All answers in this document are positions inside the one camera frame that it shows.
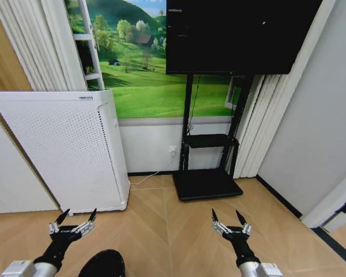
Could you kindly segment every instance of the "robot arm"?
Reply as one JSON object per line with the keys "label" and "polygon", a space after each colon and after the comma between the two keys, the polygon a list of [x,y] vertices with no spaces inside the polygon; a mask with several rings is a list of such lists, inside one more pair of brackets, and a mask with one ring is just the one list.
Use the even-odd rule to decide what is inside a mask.
{"label": "robot arm", "polygon": [[223,238],[232,243],[235,250],[237,267],[240,269],[243,277],[282,277],[276,264],[260,263],[254,252],[247,244],[250,236],[251,225],[245,218],[236,211],[237,217],[241,223],[241,227],[226,226],[218,221],[218,217],[212,209],[213,228]]}
{"label": "robot arm", "polygon": [[95,226],[96,209],[88,221],[80,225],[60,226],[69,209],[59,215],[54,223],[49,224],[52,239],[42,256],[31,261],[14,261],[1,274],[1,277],[53,277],[62,267],[62,260],[69,245],[85,235]]}

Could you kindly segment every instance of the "white wall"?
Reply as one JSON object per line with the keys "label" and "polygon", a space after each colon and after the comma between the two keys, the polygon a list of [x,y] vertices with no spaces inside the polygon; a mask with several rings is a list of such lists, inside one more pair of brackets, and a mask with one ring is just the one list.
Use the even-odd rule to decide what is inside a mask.
{"label": "white wall", "polygon": [[[191,134],[228,133],[229,124],[194,125]],[[169,146],[177,145],[174,160],[164,170],[177,170],[182,125],[122,126],[121,136],[127,170],[130,173],[157,171],[171,156]],[[221,147],[190,149],[189,168],[208,169],[219,165]]]}
{"label": "white wall", "polygon": [[57,209],[0,125],[0,213]]}
{"label": "white wall", "polygon": [[346,0],[339,0],[258,173],[302,214],[346,176]]}

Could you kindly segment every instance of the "door hinge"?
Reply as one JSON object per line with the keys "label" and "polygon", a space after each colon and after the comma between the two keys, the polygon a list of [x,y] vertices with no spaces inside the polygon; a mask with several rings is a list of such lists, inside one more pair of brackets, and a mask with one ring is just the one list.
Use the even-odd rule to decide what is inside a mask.
{"label": "door hinge", "polygon": [[339,214],[340,212],[346,214],[346,203],[336,211],[336,214]]}

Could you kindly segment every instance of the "white curtain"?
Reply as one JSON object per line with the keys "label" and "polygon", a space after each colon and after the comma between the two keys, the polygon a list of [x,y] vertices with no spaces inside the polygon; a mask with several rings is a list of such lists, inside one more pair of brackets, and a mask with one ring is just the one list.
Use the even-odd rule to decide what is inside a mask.
{"label": "white curtain", "polygon": [[0,0],[0,19],[34,91],[87,89],[63,0]]}
{"label": "white curtain", "polygon": [[254,97],[247,104],[249,112],[242,119],[243,127],[238,136],[240,147],[234,178],[257,175],[334,3],[335,0],[323,0],[288,75],[255,77],[250,91]]}

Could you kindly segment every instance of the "black baseboard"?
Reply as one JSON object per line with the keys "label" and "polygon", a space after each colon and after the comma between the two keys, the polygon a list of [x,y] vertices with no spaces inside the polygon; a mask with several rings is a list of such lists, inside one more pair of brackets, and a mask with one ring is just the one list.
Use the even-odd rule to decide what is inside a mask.
{"label": "black baseboard", "polygon": [[[160,171],[155,175],[171,175],[178,170],[168,170],[168,171]],[[156,173],[156,171],[145,171],[145,172],[128,172],[128,176],[149,176]]]}
{"label": "black baseboard", "polygon": [[263,178],[259,175],[256,175],[256,179],[272,194],[274,195],[279,202],[281,202],[286,208],[292,212],[295,217],[300,218],[302,216],[301,212],[296,209],[290,202],[288,202],[282,195],[280,195],[275,189],[273,189]]}
{"label": "black baseboard", "polygon": [[342,259],[346,261],[346,249],[343,248],[337,241],[335,241],[325,230],[322,228],[312,229],[326,244],[328,244]]}

